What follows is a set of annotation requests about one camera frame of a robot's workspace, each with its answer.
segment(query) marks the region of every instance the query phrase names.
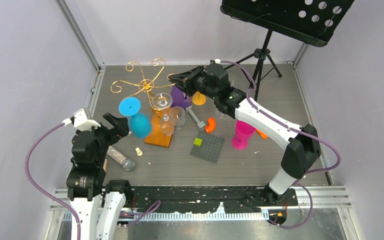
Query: gold wire stand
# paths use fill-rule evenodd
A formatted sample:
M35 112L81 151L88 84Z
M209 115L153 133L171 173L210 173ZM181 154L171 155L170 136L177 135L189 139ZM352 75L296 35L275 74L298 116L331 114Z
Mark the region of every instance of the gold wire stand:
M126 98L130 98L134 95L137 95L141 92L146 93L146 95L148 96L148 102L149 102L149 105L151 108L151 112L154 113L154 115L160 117L160 115L158 113L161 111L161 109L157 108L153 104L153 99L154 99L155 95L152 93L152 89L166 88L166 87L171 87L171 86L175 85L175 83L173 83L173 84L164 85L164 86L155 86L154 81L160 76L161 72L163 72L163 69L166 67L166 61L162 58L155 58L154 60L152 60L152 62L151 62L152 66L157 67L157 66L162 65L162 68L159 70L158 74L152 80L145 77L142 65L137 61L128 62L125 66L126 71L132 72L135 69L135 65L139 65L140 72L142 74L142 80L138 84L128 82L125 80L121 80L121 79L116 80L111 84L110 90L113 94L121 93L123 91L123 87L118 85L118 83L125 83L125 84L129 84L129 85L137 86L139 88L139 91L137 91L137 92L135 92L129 96L126 96L125 98L123 98L123 100Z

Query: white wall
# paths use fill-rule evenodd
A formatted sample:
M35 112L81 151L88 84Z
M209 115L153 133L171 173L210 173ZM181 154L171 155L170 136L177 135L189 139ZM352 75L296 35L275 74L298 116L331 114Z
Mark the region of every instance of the white wall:
M54 0L0 1L0 240L43 239L50 199L24 171L44 132L87 107L94 69ZM74 129L33 153L32 176L54 192L65 185Z
M310 47L298 68L318 132L342 154L333 176L361 233L384 239L384 1L356 0L330 43Z
M169 64L204 64L215 58L237 61L261 48L267 33L224 15L221 0L75 2L106 65L132 60L149 65L154 58ZM268 47L279 63L293 60L300 46L301 42L274 33Z

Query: pink cup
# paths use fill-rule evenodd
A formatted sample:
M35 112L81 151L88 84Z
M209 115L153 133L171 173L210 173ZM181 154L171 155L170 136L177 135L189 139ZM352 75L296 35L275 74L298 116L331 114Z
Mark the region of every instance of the pink cup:
M243 121L236 122L235 136L232 138L232 146L243 150L248 146L248 139L253 136L256 128Z

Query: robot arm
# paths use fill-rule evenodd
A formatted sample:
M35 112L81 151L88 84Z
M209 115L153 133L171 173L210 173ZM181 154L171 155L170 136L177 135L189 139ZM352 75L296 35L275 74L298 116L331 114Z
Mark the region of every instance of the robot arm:
M233 119L243 121L264 132L275 141L285 152L281 168L264 189L267 200L273 204L279 201L286 190L297 180L301 179L321 154L320 144L301 134L292 132L259 113L248 99L245 92L232 87L228 73L223 66L211 61L206 67L198 66L190 71L172 74L168 77L171 83L192 96L200 92L214 100L216 108ZM287 124L290 128L317 136L317 130L310 124L301 127L277 116L250 99L259 110Z
M126 201L133 198L129 181L109 181L105 186L103 211L97 225L108 148L129 134L127 118L117 118L109 113L103 117L113 128L108 129L90 119L88 111L83 108L76 111L73 117L63 121L65 125L73 124L77 130L72 139L73 166L66 185L70 205L80 219L82 240L113 239L120 211ZM77 239L75 221L72 221L71 228L71 239Z

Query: glass stem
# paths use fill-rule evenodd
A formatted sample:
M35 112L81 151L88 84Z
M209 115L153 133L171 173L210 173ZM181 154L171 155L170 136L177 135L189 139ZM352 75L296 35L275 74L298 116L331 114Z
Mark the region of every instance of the glass stem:
M162 119L164 119L164 121L168 121L170 119L170 116L167 114L167 110L166 109L163 109L162 110Z

